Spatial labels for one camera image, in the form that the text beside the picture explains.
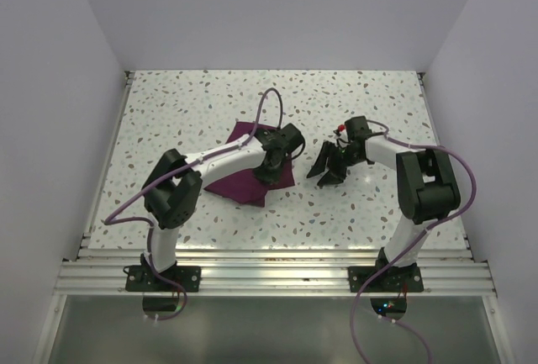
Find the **purple cloth mat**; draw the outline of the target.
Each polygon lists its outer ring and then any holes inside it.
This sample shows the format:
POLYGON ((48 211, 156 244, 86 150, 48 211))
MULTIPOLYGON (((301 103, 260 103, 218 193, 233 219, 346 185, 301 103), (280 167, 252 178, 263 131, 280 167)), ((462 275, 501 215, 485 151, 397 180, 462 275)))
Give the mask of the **purple cloth mat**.
POLYGON ((259 151, 261 153, 261 162, 256 163, 253 168, 247 167, 245 170, 232 173, 227 177, 210 183, 205 188, 207 191, 218 194, 225 198, 230 198, 237 203, 263 207, 265 205, 265 196, 268 191, 272 189, 291 187, 295 184, 291 161, 285 163, 280 180, 276 184, 266 185, 259 182, 254 177, 253 169, 261 165, 266 155, 266 152, 262 149, 261 143, 255 138, 257 129, 280 128, 265 126, 264 124, 256 125, 253 123, 238 122, 232 130, 232 134, 228 138, 227 142, 230 144, 236 140, 240 140, 240 138, 246 135, 249 145, 260 146, 259 151))

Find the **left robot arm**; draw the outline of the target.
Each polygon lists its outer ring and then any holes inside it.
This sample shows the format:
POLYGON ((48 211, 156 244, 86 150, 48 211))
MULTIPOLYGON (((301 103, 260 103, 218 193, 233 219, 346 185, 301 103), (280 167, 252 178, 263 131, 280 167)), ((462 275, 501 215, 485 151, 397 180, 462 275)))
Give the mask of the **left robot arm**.
POLYGON ((145 280, 155 290, 166 290, 174 282, 178 231, 194 214, 199 193, 226 177, 229 188, 243 194, 244 183, 279 188, 291 176, 292 154, 302 150, 305 139, 293 124, 281 129, 257 127, 254 133, 194 154, 172 149, 161 157, 144 185, 145 209, 158 228, 144 252, 150 264, 145 280))

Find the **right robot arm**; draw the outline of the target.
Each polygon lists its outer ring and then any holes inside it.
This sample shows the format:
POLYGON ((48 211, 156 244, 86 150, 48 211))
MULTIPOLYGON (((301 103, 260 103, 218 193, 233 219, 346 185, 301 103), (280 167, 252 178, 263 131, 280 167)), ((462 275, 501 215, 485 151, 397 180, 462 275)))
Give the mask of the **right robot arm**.
POLYGON ((318 187, 340 185, 347 170, 363 162, 396 172, 401 218, 374 271, 376 284, 390 291, 404 281, 403 269, 416 263, 434 224, 460 207, 461 194, 446 149, 393 139, 388 126, 364 116, 346 120, 335 130, 335 141, 323 142, 307 177, 320 177, 318 187))

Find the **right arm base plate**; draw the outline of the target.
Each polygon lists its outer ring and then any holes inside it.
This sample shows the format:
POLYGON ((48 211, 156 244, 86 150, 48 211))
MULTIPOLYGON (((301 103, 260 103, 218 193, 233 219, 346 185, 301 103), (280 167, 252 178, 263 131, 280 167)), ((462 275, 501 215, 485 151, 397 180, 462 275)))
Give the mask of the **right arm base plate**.
MULTIPOLYGON (((347 274, 351 292, 357 293, 375 272, 373 266, 349 266, 347 274)), ((422 293, 424 290, 422 275, 417 265, 391 267, 365 288, 366 293, 422 293)))

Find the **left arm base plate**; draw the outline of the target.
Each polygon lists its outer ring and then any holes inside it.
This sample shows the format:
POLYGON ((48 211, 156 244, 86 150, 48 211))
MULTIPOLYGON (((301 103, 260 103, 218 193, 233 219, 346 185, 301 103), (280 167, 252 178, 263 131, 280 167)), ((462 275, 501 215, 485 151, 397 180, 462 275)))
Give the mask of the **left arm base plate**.
POLYGON ((201 282, 200 266, 172 266, 159 275, 148 266, 132 265, 123 269, 127 276, 124 289, 127 292, 164 293, 179 291, 197 293, 201 282))

